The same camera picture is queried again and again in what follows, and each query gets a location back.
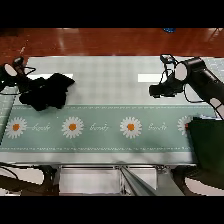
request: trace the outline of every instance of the reddish brown floor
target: reddish brown floor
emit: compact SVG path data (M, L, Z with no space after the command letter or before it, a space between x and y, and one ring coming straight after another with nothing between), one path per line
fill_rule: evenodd
M0 32L0 63L22 55L159 55L224 57L224 29L20 28Z

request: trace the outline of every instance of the table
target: table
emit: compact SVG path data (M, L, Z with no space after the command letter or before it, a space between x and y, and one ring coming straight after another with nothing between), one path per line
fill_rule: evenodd
M203 59L208 68L224 81L224 59ZM62 110L49 108L36 112L21 105L16 97L9 121L22 118L20 121L23 122L24 119L26 131L14 139L5 133L0 148L1 161L195 163L192 146L181 129L182 122L197 114L214 116L214 111L205 103L189 104L183 94L175 98L150 97L148 87L152 83L138 82L138 74L161 74L164 69L159 57L33 57L29 58L28 66L37 68L34 75L72 73L76 84L69 87L66 106ZM190 87L187 95L191 100L198 100ZM126 118L127 121L129 118L135 120L136 125L141 124L139 128L142 129L136 138L127 136L125 130L121 131L120 125L127 122ZM84 125L76 136L66 129L74 119Z

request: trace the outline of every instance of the daisy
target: daisy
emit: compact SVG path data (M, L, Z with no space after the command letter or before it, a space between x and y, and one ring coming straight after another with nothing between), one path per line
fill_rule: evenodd
M78 117L69 117L62 125L62 130L64 132L63 135L66 135L66 138L75 138L82 134L84 124L82 120Z
M136 136L139 136L141 134L142 130L140 121L134 117L126 117L125 119L123 119L120 127L120 131L123 131L123 135L125 135L126 138L135 138Z
M7 127L5 129L6 135L8 138L17 138L21 134L23 134L23 131L26 130L26 121L25 119L21 117L15 117L10 122L8 122Z
M185 125L190 123L191 121L192 121L192 118L187 116L182 117L181 119L178 120L177 127L179 131L182 131L182 135L185 135L185 136L187 135Z

